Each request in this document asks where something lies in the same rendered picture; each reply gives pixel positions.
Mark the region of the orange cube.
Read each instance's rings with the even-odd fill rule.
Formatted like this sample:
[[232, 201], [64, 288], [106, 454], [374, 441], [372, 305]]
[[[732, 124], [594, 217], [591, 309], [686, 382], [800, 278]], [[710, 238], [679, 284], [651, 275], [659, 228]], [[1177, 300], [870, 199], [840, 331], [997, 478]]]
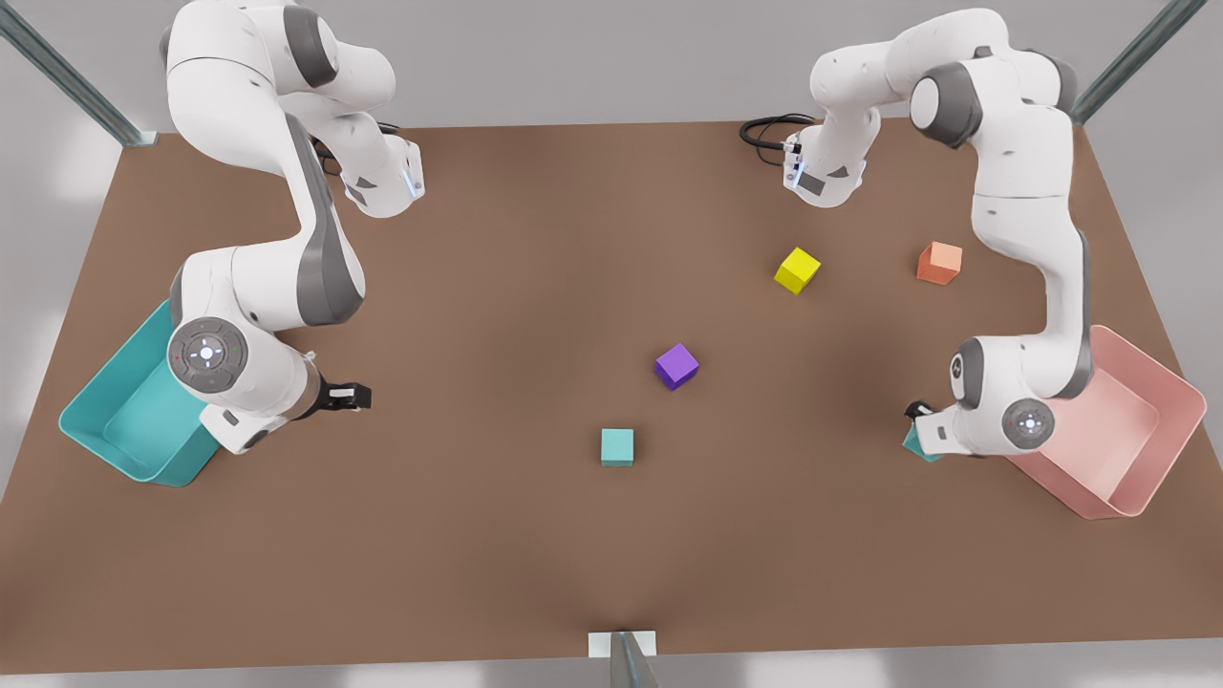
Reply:
[[961, 270], [964, 249], [932, 241], [918, 257], [916, 277], [937, 286], [948, 286]]

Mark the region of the yellow cube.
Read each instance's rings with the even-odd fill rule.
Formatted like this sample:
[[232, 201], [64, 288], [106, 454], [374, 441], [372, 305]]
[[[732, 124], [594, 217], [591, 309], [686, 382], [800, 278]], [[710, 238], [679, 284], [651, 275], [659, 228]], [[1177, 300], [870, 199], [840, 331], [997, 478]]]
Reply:
[[822, 263], [816, 257], [800, 247], [794, 247], [777, 268], [774, 282], [786, 288], [790, 293], [799, 295], [811, 284], [812, 277], [815, 277], [821, 266]]

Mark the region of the pink plastic bin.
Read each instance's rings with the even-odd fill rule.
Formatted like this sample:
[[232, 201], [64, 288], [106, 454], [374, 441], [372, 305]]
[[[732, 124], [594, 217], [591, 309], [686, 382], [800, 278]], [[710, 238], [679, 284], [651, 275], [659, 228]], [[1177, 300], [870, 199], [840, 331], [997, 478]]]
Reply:
[[1088, 332], [1095, 375], [1073, 400], [1049, 400], [1055, 430], [1009, 462], [1087, 521], [1137, 517], [1203, 419], [1207, 401], [1109, 328]]

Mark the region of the purple cube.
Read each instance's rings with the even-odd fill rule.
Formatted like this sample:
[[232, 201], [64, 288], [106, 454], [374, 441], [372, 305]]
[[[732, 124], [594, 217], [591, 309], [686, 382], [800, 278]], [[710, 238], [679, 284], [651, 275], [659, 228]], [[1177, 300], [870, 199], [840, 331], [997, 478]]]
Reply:
[[654, 373], [669, 391], [675, 391], [700, 370], [700, 362], [685, 343], [675, 343], [667, 353], [656, 358]]

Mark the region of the teal plastic bin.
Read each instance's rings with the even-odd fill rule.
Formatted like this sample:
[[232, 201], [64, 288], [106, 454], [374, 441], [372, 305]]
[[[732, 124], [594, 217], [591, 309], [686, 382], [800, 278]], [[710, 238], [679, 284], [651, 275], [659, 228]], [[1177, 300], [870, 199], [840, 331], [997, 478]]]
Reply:
[[168, 365], [171, 334], [161, 302], [61, 411], [57, 430], [131, 480], [183, 488], [220, 444], [201, 423], [204, 401]]

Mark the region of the silver frame post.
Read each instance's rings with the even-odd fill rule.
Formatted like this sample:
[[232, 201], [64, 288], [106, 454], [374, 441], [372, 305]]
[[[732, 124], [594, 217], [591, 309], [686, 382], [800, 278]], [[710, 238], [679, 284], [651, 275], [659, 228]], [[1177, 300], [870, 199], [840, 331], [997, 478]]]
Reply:
[[589, 633], [587, 656], [607, 657], [609, 688], [659, 688], [648, 657], [658, 655], [656, 631]]
[[1088, 83], [1076, 97], [1069, 112], [1077, 127], [1085, 127], [1098, 110], [1115, 97], [1117, 92], [1148, 64], [1148, 59], [1161, 51], [1210, 0], [1168, 0], [1163, 9], [1144, 26], [1135, 38]]
[[0, 35], [9, 40], [13, 50], [44, 75], [53, 86], [86, 112], [124, 147], [152, 147], [157, 144], [157, 132], [141, 131], [108, 97], [102, 95], [88, 79], [79, 75], [66, 57], [57, 53], [44, 35], [35, 31], [9, 0], [0, 0]]

